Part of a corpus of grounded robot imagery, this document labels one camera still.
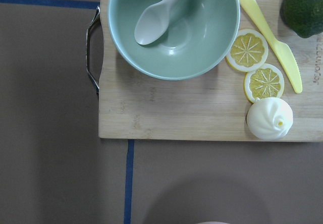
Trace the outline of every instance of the blue line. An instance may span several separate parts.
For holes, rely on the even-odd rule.
[[[99,2],[74,0],[0,0],[0,3],[79,9],[96,9],[96,7],[99,5]]]
[[[128,140],[128,152],[126,163],[126,186],[125,186],[125,210],[124,224],[131,224],[131,202],[132,202],[132,177],[135,140]]]

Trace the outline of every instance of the bowl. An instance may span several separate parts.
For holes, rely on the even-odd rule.
[[[159,1],[109,0],[110,34],[129,64],[155,78],[184,80],[224,59],[239,28],[239,0],[178,0],[165,34],[139,45],[134,38],[137,21],[146,7]]]

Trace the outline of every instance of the wood grain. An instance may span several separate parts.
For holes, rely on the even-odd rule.
[[[267,63],[284,74],[282,97],[293,109],[294,124],[281,141],[323,141],[323,35],[298,37],[279,16],[282,0],[257,0],[278,40],[298,62],[303,92],[294,93],[276,56]],[[104,58],[100,76],[99,136],[122,139],[260,141],[246,125],[251,103],[243,92],[244,74],[223,60],[208,73],[184,81],[163,81],[135,70],[117,52],[107,24],[108,0],[100,1]],[[240,29],[254,24],[241,10]]]

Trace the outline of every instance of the cutting board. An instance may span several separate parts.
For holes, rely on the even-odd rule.
[[[294,124],[280,141],[323,141],[323,34],[300,38],[279,16],[282,0],[257,0],[274,35],[287,43],[298,62],[303,92],[296,94],[274,53],[267,63],[284,74],[282,96]],[[107,22],[108,0],[100,1],[104,57],[99,80],[99,136],[122,139],[260,141],[246,124],[251,103],[244,74],[225,60],[208,73],[184,81],[164,81],[129,65],[116,50]],[[255,25],[241,10],[240,29]]]

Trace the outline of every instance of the yellow knife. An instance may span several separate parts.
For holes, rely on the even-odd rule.
[[[266,38],[268,44],[271,46],[283,69],[285,70],[294,91],[296,93],[301,93],[303,91],[301,75],[299,73],[295,57],[289,46],[275,38],[256,0],[239,1],[243,10],[248,14],[250,19],[258,27],[263,36]]]

